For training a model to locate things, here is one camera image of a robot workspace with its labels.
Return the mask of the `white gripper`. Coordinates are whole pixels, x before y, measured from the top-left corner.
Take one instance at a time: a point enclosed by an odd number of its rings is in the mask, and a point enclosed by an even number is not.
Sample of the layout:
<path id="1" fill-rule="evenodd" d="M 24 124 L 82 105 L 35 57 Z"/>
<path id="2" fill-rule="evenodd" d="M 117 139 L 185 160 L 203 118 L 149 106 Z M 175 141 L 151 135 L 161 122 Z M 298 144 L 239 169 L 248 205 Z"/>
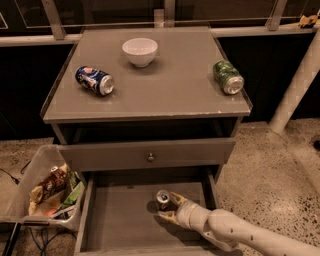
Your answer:
<path id="1" fill-rule="evenodd" d="M 171 198 L 174 204 L 179 207 L 176 214 L 174 211 L 159 211 L 158 215 L 162 219 L 193 231 L 209 231 L 208 217 L 211 213 L 210 210 L 193 201 L 186 201 L 184 196 L 175 192 L 171 192 Z"/>

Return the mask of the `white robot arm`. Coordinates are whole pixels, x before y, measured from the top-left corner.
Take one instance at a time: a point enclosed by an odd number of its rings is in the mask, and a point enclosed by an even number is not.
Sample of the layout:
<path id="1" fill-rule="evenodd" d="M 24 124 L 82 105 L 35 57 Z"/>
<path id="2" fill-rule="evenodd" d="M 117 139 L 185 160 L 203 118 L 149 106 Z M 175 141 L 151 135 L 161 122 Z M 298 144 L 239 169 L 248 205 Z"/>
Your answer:
<path id="1" fill-rule="evenodd" d="M 174 193 L 177 209 L 159 216 L 224 251 L 243 244 L 263 256 L 320 256 L 319 195 L 269 128 L 240 127 L 232 166 L 218 186 L 221 208 Z"/>

